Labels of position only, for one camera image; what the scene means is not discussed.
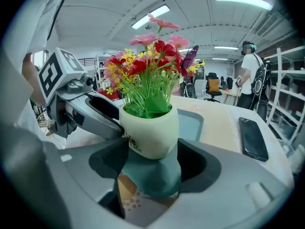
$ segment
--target black cap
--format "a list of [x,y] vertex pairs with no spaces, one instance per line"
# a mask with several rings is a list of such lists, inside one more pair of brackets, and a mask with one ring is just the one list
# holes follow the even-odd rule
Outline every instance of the black cap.
[[243,47],[244,47],[245,45],[254,45],[254,43],[251,42],[251,41],[244,41],[244,42],[243,42]]

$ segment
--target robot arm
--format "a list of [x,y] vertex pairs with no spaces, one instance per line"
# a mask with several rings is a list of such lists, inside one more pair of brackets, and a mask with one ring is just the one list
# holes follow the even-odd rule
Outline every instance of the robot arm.
[[39,83],[47,114],[55,121],[52,133],[67,138],[80,127],[106,139],[123,135],[116,121],[119,108],[92,90],[92,78],[72,53],[56,48],[39,72]]

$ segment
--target man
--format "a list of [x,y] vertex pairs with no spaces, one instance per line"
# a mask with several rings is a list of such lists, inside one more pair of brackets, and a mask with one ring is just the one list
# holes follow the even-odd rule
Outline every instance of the man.
[[242,80],[237,83],[241,87],[241,96],[238,100],[237,107],[253,110],[258,99],[252,93],[251,84],[253,83],[257,69],[263,64],[261,58],[255,53],[256,46],[251,41],[243,42],[242,55],[244,60],[242,68],[245,70]]

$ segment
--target table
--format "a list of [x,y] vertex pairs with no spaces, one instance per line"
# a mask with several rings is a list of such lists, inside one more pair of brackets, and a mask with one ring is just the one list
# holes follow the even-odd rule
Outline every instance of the table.
[[[114,103],[118,106],[123,104],[122,100]],[[257,113],[231,105],[179,96],[172,96],[171,103],[178,109],[197,113],[204,118],[200,142],[237,153],[242,153],[238,118],[244,117],[257,122],[266,143],[269,160],[265,163],[257,160],[256,162],[288,188],[294,187],[288,159],[272,131]],[[101,137],[77,128],[68,137],[67,148],[101,141],[103,141]],[[149,197],[124,173],[120,174],[118,185],[126,213],[125,220],[142,227],[155,221],[177,198],[177,194],[165,199]]]
[[[118,106],[122,100],[115,101]],[[227,104],[218,104],[194,98],[172,96],[171,103],[178,109],[195,112],[204,118],[200,142],[233,152],[242,153],[238,118],[244,117],[257,122],[269,153],[267,162],[257,161],[287,187],[294,187],[294,180],[286,155],[275,135],[254,111]],[[101,142],[103,139],[77,128],[67,138],[66,147],[77,147]]]
[[225,91],[225,90],[219,90],[219,91],[220,91],[222,94],[225,94],[224,104],[225,104],[225,102],[227,101],[228,96],[233,96],[233,97],[234,97],[234,103],[233,103],[233,105],[234,105],[234,106],[237,105],[237,102],[238,102],[238,99],[239,99],[239,97],[240,97],[240,95],[241,95],[241,92],[238,92],[238,94],[237,94],[237,92],[231,92],[231,90],[229,90],[228,92]]

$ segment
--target black smartphone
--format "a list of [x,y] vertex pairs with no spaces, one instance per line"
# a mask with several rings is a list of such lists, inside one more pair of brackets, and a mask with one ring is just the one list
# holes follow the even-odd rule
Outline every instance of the black smartphone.
[[269,155],[257,123],[242,117],[239,117],[238,122],[242,136],[243,154],[266,162]]

